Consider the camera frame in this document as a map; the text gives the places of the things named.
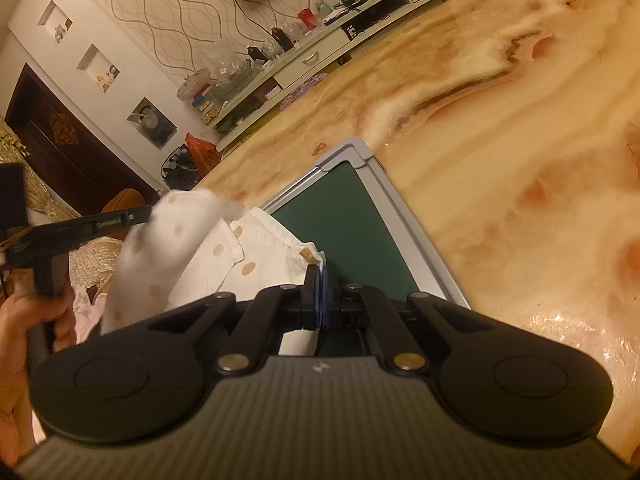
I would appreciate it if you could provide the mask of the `person left hand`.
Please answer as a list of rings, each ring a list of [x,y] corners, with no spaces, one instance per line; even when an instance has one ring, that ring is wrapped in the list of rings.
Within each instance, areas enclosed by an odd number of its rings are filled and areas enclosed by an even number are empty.
[[[36,445],[29,401],[27,333],[42,322],[54,325],[54,350],[76,342],[72,305],[66,285],[60,296],[15,294],[1,306],[1,461],[15,465]]]

